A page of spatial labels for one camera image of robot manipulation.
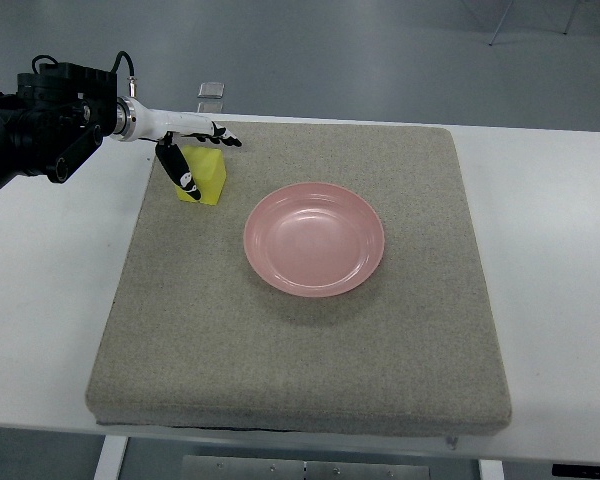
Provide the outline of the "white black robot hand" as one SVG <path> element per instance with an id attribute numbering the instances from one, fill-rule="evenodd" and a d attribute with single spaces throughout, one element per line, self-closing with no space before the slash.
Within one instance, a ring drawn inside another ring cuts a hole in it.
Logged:
<path id="1" fill-rule="evenodd" d="M 149 109 L 132 97 L 117 99 L 117 113 L 114 135 L 123 142 L 154 142 L 155 155 L 170 180 L 194 201 L 199 201 L 202 194 L 191 168 L 176 144 L 176 138 L 242 146 L 242 142 L 230 130 L 200 114 Z"/>

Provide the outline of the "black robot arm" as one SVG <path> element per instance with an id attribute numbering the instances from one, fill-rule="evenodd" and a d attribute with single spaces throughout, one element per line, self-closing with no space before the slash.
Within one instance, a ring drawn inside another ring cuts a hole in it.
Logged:
<path id="1" fill-rule="evenodd" d="M 17 75 L 16 93 L 0 92 L 0 190 L 19 175 L 64 183 L 105 137 L 122 131 L 117 72 L 123 61 L 134 91 L 133 61 L 120 51 L 109 70 L 38 55 L 30 73 Z"/>

